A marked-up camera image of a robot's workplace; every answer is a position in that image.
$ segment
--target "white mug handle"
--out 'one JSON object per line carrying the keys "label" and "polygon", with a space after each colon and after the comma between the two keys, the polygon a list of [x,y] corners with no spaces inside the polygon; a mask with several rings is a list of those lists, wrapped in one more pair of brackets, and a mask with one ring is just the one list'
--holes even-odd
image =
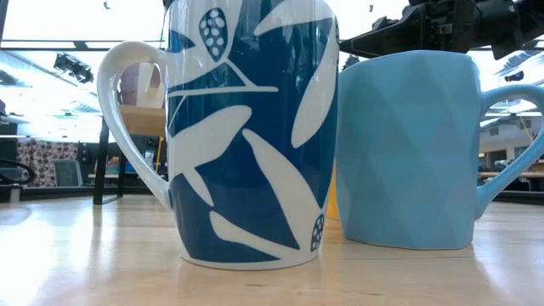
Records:
{"label": "white mug handle", "polygon": [[97,77],[98,96],[104,120],[113,134],[117,144],[127,159],[134,166],[138,175],[150,188],[153,195],[168,210],[171,210],[168,200],[168,182],[162,179],[140,154],[132,141],[130,134],[121,117],[119,102],[117,101],[116,87],[121,74],[131,65],[137,63],[151,63],[159,66],[162,82],[166,83],[167,67],[162,51],[143,42],[122,42],[112,48],[100,64]]}

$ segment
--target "mug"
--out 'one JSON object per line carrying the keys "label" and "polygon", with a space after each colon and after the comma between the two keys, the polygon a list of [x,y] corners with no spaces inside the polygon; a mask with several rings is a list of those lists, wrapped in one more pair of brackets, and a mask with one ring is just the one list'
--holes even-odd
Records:
{"label": "mug", "polygon": [[339,77],[337,198],[347,238],[410,249],[459,249],[474,221],[544,153],[544,133],[477,188],[479,121],[495,103],[544,89],[486,93],[465,54],[414,51],[367,60]]}
{"label": "mug", "polygon": [[[169,19],[166,51],[120,44],[98,86],[119,147],[173,209],[182,258],[219,269],[312,260],[336,142],[334,13],[321,0],[178,0]],[[157,65],[166,83],[169,182],[147,166],[119,114],[119,76],[138,62]]]}

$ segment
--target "geometric faceted mug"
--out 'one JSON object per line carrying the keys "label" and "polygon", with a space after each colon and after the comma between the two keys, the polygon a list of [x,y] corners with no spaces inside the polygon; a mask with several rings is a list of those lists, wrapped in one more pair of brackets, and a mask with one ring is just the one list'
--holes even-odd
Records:
{"label": "geometric faceted mug", "polygon": [[393,54],[349,67],[339,80],[337,198],[349,239],[466,247],[474,221],[544,153],[541,130],[512,165],[477,187],[482,115],[506,99],[526,99],[543,111],[544,89],[482,93],[478,67],[465,54]]}

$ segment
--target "blue and white mug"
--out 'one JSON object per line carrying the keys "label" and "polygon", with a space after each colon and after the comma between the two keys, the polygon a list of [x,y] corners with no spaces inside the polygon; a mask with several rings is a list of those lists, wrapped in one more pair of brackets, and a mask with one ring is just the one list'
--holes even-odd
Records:
{"label": "blue and white mug", "polygon": [[[166,52],[124,42],[98,77],[104,119],[159,201],[184,259],[278,269],[315,258],[337,126],[337,21],[321,0],[178,0]],[[168,173],[150,169],[116,101],[130,65],[167,86]]]}

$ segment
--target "wooden table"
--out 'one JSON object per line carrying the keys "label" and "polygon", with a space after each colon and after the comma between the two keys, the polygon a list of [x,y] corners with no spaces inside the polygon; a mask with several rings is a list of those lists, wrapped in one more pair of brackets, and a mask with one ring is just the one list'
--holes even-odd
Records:
{"label": "wooden table", "polygon": [[0,205],[1,305],[542,306],[544,207],[495,203],[459,251],[346,241],[326,221],[320,258],[233,272],[179,258],[152,196]]}
{"label": "wooden table", "polygon": [[[166,112],[161,109],[152,109],[144,107],[136,107],[130,105],[119,105],[122,120],[130,134],[147,135],[147,136],[162,136],[164,137],[166,128]],[[96,177],[94,181],[94,196],[93,203],[102,205],[115,200],[116,198],[104,201],[104,183],[105,183],[105,166],[108,155],[108,140],[110,129],[102,120],[102,128],[100,130],[99,153],[96,162]],[[119,159],[119,183],[117,198],[123,197],[125,167],[127,158],[121,153]]]}

